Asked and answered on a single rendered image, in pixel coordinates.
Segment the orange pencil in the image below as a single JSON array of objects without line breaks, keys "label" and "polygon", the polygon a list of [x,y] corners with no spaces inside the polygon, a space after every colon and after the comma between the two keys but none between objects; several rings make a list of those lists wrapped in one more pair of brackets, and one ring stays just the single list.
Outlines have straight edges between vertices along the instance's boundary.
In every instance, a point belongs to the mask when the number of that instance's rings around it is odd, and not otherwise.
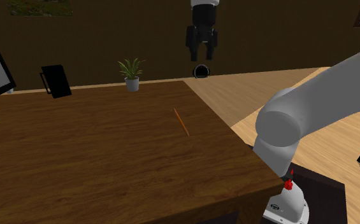
[{"label": "orange pencil", "polygon": [[180,122],[180,124],[181,124],[183,130],[185,131],[186,135],[187,135],[188,137],[190,137],[189,131],[187,130],[187,128],[186,128],[184,122],[182,121],[180,115],[178,114],[176,108],[173,108],[173,111],[175,112],[176,117],[178,118],[178,121]]}]

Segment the brown wooden table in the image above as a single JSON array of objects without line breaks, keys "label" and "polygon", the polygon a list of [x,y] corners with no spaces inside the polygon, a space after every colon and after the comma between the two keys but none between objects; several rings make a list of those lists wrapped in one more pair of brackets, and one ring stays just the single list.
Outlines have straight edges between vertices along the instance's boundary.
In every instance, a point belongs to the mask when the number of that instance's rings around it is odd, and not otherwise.
[{"label": "brown wooden table", "polygon": [[0,95],[0,224],[259,224],[283,185],[182,81]]}]

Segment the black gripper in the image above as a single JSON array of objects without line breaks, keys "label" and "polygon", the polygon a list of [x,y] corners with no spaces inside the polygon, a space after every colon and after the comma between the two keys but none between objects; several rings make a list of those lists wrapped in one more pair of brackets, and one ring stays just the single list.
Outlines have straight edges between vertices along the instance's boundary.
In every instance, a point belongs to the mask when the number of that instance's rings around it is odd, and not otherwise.
[{"label": "black gripper", "polygon": [[191,61],[198,60],[198,45],[206,46],[206,59],[213,59],[213,52],[218,45],[218,30],[215,25],[217,7],[213,4],[198,4],[192,7],[192,23],[187,27],[185,45],[191,54]]}]

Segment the black round floor device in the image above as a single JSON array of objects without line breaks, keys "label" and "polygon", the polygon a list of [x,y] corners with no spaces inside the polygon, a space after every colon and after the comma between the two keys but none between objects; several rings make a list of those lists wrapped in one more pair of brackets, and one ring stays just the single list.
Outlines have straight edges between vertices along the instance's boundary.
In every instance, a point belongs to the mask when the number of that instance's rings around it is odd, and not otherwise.
[{"label": "black round floor device", "polygon": [[192,70],[192,75],[196,79],[207,78],[210,75],[210,69],[204,64],[199,64]]}]

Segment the green wall picture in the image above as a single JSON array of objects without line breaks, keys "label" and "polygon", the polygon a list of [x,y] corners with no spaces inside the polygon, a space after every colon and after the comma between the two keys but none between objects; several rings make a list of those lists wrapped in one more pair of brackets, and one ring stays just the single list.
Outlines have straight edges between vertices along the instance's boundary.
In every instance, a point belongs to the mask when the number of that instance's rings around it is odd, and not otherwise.
[{"label": "green wall picture", "polygon": [[72,17],[69,0],[6,0],[13,16],[24,17]]}]

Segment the green plant in grey pot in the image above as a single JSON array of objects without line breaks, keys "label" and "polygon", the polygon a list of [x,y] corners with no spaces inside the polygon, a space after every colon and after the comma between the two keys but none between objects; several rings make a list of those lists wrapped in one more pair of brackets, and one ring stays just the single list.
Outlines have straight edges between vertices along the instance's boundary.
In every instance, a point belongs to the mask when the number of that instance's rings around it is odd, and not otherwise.
[{"label": "green plant in grey pot", "polygon": [[142,60],[135,58],[132,62],[129,59],[125,59],[125,64],[119,61],[120,73],[125,76],[124,80],[129,92],[136,92],[139,90],[139,75],[143,73],[143,70],[139,68]]}]

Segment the dark robot stand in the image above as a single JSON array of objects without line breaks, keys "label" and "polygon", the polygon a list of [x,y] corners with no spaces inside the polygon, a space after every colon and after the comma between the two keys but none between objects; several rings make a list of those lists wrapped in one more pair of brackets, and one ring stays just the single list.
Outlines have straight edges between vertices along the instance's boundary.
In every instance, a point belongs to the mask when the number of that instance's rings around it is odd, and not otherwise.
[{"label": "dark robot stand", "polygon": [[343,183],[294,163],[289,168],[309,206],[308,224],[348,224]]}]

